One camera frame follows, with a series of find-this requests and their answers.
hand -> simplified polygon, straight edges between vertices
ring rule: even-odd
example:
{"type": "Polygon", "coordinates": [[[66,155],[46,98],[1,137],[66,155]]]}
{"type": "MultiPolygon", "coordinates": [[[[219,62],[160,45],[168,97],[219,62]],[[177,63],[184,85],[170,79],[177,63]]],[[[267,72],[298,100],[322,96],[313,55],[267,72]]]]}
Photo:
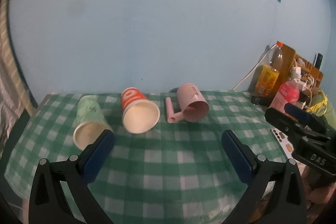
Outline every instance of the hand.
{"type": "Polygon", "coordinates": [[[316,204],[327,203],[334,193],[334,190],[336,188],[336,183],[330,186],[316,188],[312,190],[312,188],[309,186],[308,181],[307,181],[308,174],[309,174],[309,167],[306,166],[301,177],[303,180],[303,187],[304,187],[304,192],[306,194],[307,201],[311,201],[316,204]]]}

plastic bottle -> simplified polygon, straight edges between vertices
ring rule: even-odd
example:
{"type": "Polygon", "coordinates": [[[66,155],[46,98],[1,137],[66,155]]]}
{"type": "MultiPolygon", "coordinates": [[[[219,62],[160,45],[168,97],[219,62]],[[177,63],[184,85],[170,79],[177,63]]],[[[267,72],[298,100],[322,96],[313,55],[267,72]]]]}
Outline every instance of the plastic bottle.
{"type": "Polygon", "coordinates": [[[269,55],[270,57],[267,64],[262,65],[261,73],[255,86],[255,92],[258,95],[267,96],[278,79],[283,63],[282,46],[283,44],[277,41],[273,54],[269,55]]]}
{"type": "Polygon", "coordinates": [[[301,68],[295,67],[292,74],[292,79],[280,85],[277,94],[269,107],[273,107],[282,113],[285,113],[284,107],[287,103],[295,104],[299,99],[300,90],[298,82],[301,79],[301,68]]]}

gingham tablecloth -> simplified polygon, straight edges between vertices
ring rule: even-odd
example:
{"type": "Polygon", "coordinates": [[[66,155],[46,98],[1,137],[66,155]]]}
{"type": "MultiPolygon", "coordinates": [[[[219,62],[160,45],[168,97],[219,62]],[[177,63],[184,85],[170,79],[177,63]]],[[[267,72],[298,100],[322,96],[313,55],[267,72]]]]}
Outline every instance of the gingham tablecloth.
{"type": "MultiPolygon", "coordinates": [[[[122,127],[120,94],[99,94],[98,102],[115,133],[115,147],[89,189],[115,224],[219,223],[235,207],[246,185],[241,183],[221,147],[221,134],[231,129],[255,154],[285,161],[260,107],[248,92],[202,92],[210,111],[201,122],[169,124],[164,99],[176,94],[150,94],[161,111],[147,133],[122,127]]],[[[73,122],[81,94],[52,95],[31,119],[13,149],[5,178],[29,199],[38,161],[66,160],[81,151],[74,145],[73,122]]],[[[83,219],[63,184],[74,215],[83,219]]]]}

wall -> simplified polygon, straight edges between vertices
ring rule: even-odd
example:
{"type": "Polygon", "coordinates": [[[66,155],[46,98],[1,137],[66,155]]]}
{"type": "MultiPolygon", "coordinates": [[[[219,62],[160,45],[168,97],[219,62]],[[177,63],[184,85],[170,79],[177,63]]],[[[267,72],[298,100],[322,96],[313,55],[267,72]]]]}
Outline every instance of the wall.
{"type": "Polygon", "coordinates": [[[323,63],[322,90],[327,94],[328,99],[336,107],[336,0],[330,0],[330,37],[327,54],[323,63]]]}
{"type": "Polygon", "coordinates": [[[49,92],[231,89],[280,40],[326,53],[329,0],[11,0],[13,45],[38,102],[49,92]]]}

pink plastic cup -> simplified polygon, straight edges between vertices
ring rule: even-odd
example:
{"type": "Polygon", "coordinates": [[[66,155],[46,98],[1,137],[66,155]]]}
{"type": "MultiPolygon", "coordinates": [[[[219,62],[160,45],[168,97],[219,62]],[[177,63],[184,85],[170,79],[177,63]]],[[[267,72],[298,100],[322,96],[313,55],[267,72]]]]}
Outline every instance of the pink plastic cup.
{"type": "Polygon", "coordinates": [[[167,121],[169,123],[186,120],[196,122],[203,119],[209,112],[209,104],[194,84],[184,84],[177,90],[180,112],[174,113],[170,97],[166,98],[167,121]]]}

